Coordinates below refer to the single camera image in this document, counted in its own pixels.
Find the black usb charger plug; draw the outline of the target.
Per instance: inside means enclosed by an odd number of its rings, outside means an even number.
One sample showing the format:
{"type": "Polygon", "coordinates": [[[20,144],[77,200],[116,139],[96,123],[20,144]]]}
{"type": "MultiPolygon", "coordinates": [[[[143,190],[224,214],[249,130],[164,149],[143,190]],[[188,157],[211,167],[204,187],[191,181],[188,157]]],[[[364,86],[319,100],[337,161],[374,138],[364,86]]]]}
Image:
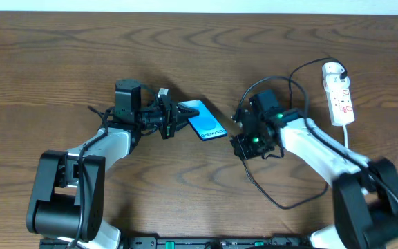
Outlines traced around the black usb charger plug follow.
{"type": "Polygon", "coordinates": [[[340,78],[345,79],[348,76],[348,71],[344,68],[341,69],[340,78]]]}

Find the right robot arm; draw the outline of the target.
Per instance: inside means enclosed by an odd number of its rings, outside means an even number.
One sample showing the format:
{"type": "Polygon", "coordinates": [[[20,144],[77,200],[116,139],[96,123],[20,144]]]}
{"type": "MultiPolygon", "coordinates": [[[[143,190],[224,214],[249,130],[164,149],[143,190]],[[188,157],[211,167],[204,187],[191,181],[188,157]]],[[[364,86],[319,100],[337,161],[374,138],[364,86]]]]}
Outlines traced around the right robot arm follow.
{"type": "Polygon", "coordinates": [[[288,151],[331,187],[334,223],[308,235],[313,248],[385,248],[398,238],[398,173],[387,159],[370,160],[321,131],[299,109],[285,110],[272,91],[249,99],[231,139],[242,161],[288,151]]]}

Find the white power strip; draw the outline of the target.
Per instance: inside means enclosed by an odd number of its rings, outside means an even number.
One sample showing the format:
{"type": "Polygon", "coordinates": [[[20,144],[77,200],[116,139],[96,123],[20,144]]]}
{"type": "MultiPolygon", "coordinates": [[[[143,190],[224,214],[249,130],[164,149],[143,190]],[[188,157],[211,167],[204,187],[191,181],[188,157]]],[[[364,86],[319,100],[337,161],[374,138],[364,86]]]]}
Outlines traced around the white power strip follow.
{"type": "Polygon", "coordinates": [[[349,90],[350,78],[340,78],[342,68],[344,67],[338,62],[327,62],[322,67],[330,120],[333,126],[338,127],[355,121],[349,90]]]}

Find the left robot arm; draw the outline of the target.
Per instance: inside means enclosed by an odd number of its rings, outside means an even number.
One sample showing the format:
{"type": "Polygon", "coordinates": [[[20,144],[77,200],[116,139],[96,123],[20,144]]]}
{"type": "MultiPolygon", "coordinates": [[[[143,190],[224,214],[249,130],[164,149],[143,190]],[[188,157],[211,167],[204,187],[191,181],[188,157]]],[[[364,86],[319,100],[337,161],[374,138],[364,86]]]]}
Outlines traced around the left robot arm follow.
{"type": "Polygon", "coordinates": [[[115,104],[96,113],[102,123],[92,138],[40,156],[26,215],[29,232],[64,241],[67,248],[119,248],[120,230],[103,218],[106,172],[142,136],[159,131],[170,138],[199,114],[173,101],[168,89],[150,89],[153,101],[144,107],[144,88],[137,80],[118,80],[115,104]]]}

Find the blue screen smartphone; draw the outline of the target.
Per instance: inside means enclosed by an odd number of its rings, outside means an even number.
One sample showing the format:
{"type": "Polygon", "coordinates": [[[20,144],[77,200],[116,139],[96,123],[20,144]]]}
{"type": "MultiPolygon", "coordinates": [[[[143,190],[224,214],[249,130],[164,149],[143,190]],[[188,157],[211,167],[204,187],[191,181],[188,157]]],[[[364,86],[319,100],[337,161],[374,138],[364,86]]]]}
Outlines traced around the blue screen smartphone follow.
{"type": "Polygon", "coordinates": [[[181,102],[180,106],[199,111],[199,115],[189,119],[189,124],[202,141],[222,138],[227,130],[219,123],[201,100],[181,102]]]}

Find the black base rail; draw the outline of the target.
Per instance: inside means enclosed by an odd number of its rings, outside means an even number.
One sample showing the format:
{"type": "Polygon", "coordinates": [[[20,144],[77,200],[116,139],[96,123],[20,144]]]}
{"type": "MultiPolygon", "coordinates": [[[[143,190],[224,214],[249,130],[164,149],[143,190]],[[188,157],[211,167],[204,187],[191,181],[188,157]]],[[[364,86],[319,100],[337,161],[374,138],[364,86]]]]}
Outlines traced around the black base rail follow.
{"type": "Polygon", "coordinates": [[[241,248],[312,248],[307,239],[278,236],[270,239],[235,238],[155,238],[130,237],[119,244],[123,249],[241,249],[241,248]]]}

